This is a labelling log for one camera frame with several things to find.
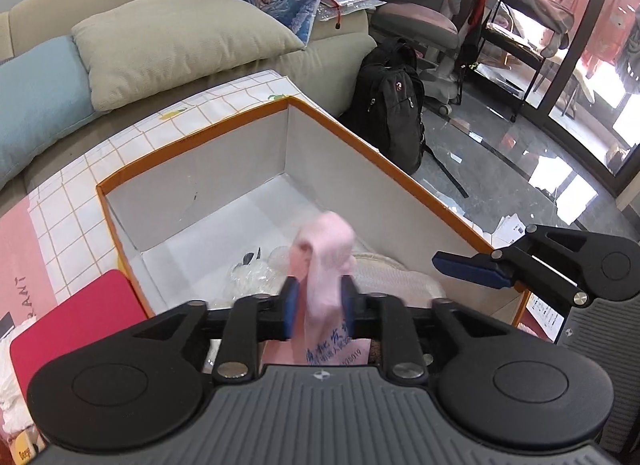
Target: logo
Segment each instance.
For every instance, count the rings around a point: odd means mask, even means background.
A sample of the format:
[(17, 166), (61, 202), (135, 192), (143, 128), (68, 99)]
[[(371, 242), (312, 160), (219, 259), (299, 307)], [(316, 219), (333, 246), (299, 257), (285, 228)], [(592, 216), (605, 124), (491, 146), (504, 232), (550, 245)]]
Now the logo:
[(324, 381), (328, 379), (330, 376), (331, 376), (331, 373), (329, 373), (328, 371), (324, 371), (324, 369), (321, 369), (321, 371), (316, 371), (314, 373), (314, 378), (318, 379), (319, 381)]

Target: red string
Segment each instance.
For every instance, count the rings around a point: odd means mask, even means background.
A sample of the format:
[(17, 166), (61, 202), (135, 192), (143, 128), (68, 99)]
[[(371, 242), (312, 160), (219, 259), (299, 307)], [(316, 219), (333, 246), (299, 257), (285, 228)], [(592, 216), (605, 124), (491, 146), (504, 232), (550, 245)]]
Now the red string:
[(339, 30), (340, 29), (340, 4), (338, 4), (338, 1), (336, 0), (329, 0), (329, 2), (332, 2), (333, 4), (335, 4), (334, 8), (338, 10), (338, 17), (337, 17), (337, 22), (335, 23), (335, 29)]

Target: storage box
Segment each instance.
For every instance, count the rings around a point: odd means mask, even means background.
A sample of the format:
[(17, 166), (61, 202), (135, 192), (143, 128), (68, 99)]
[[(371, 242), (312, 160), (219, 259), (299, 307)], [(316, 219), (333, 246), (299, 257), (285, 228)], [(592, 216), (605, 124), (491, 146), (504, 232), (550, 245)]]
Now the storage box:
[(124, 166), (98, 197), (148, 315), (215, 301), (244, 254), (290, 245), (323, 210), (368, 251), (436, 278), (454, 301), (492, 314), (517, 297), (439, 274), (438, 251), (491, 246), (411, 177), (294, 97), (240, 112)]

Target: black backpack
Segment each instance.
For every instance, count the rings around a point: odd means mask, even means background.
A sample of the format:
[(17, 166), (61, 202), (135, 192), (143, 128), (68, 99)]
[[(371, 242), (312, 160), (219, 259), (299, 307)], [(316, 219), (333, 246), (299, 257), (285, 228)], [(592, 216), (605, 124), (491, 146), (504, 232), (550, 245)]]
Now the black backpack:
[(351, 106), (338, 121), (407, 174), (420, 167), (424, 87), (415, 51), (404, 39), (385, 40), (360, 66)]

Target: backpack strap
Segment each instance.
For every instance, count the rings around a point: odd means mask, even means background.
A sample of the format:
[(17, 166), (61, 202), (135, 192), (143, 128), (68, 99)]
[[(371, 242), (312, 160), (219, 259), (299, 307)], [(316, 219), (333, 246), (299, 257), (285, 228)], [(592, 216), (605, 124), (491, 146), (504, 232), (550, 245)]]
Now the backpack strap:
[(407, 64), (415, 70), (418, 66), (418, 60), (415, 50), (409, 46), (405, 39), (389, 37), (364, 58), (362, 65), (368, 64), (382, 64), (392, 68)]
[(422, 139), (420, 140), (420, 148), (422, 149), (422, 152), (423, 153), (426, 152), (429, 156), (431, 156), (431, 158), (433, 158), (433, 161), (436, 162), (436, 165), (440, 167), (441, 171), (444, 172), (445, 176), (449, 178), (449, 181), (456, 187), (456, 189), (458, 189), (458, 192), (462, 194), (462, 197), (468, 198), (469, 194), (466, 192), (466, 190), (462, 187), (462, 185), (460, 185), (459, 181), (456, 180), (456, 178), (449, 172), (449, 169), (447, 169), (444, 166), (443, 162), (441, 162), (436, 157), (435, 153), (433, 152), (433, 149), (427, 145), (427, 140), (424, 136), (424, 124), (420, 124), (420, 128), (422, 130)]

